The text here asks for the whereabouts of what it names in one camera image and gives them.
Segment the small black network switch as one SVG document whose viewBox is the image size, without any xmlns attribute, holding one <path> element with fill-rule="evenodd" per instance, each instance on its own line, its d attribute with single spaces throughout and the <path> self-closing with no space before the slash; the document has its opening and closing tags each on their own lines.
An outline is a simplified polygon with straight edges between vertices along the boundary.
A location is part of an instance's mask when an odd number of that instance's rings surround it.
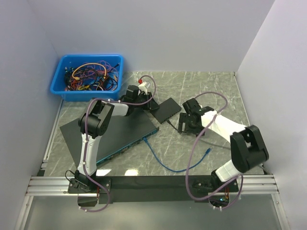
<svg viewBox="0 0 307 230">
<path fill-rule="evenodd" d="M 162 124 L 180 111 L 181 106 L 173 98 L 168 98 L 159 105 L 157 110 L 151 111 L 151 114 Z"/>
</svg>

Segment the large black network switch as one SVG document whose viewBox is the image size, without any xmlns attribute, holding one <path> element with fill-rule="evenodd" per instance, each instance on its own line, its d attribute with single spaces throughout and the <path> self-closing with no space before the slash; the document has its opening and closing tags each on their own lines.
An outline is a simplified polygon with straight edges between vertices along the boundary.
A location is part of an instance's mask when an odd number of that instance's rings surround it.
<svg viewBox="0 0 307 230">
<path fill-rule="evenodd" d="M 79 165 L 82 151 L 82 134 L 75 119 L 60 127 L 76 166 Z M 102 136 L 96 164 L 100 165 L 112 157 L 123 153 L 128 148 L 138 144 L 144 138 L 159 131 L 142 109 L 135 109 L 129 116 L 114 116 L 111 118 L 107 131 Z"/>
</svg>

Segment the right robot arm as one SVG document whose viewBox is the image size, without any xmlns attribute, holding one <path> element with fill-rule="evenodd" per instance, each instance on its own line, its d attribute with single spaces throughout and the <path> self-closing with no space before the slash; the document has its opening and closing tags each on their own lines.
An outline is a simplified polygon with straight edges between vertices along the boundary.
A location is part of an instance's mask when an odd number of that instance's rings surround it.
<svg viewBox="0 0 307 230">
<path fill-rule="evenodd" d="M 228 180 L 246 173 L 266 162 L 269 154 L 257 126 L 236 123 L 213 108 L 201 107 L 192 98 L 183 103 L 184 113 L 180 113 L 178 132 L 198 135 L 205 127 L 230 143 L 231 160 L 211 173 L 211 186 L 216 191 L 224 190 Z"/>
</svg>

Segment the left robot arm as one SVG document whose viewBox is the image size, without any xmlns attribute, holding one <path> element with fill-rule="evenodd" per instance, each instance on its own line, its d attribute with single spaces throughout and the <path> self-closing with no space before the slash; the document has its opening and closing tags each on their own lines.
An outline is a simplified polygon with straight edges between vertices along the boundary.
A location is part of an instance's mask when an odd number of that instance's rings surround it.
<svg viewBox="0 0 307 230">
<path fill-rule="evenodd" d="M 150 83 L 143 82 L 130 85 L 125 95 L 117 101 L 92 98 L 78 121 L 82 134 L 82 152 L 80 163 L 74 173 L 80 188 L 89 193 L 96 188 L 96 157 L 101 137 L 105 134 L 111 117 L 129 116 L 135 108 L 156 110 L 159 105 L 154 100 L 154 92 L 150 92 Z"/>
</svg>

